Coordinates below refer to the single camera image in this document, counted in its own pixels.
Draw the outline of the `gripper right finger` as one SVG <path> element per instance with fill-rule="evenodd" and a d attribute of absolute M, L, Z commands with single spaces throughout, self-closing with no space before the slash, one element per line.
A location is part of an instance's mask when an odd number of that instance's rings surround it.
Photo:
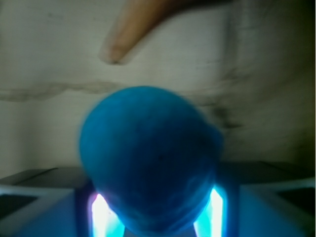
<path fill-rule="evenodd" d="M 198 237 L 313 237 L 315 171 L 286 162 L 219 164 Z"/>

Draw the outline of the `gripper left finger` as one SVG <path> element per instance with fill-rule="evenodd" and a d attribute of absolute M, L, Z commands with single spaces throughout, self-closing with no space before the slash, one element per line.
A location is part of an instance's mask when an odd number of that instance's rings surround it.
<path fill-rule="evenodd" d="M 124 232 L 79 167 L 30 169 L 0 180 L 2 237 L 122 237 Z"/>

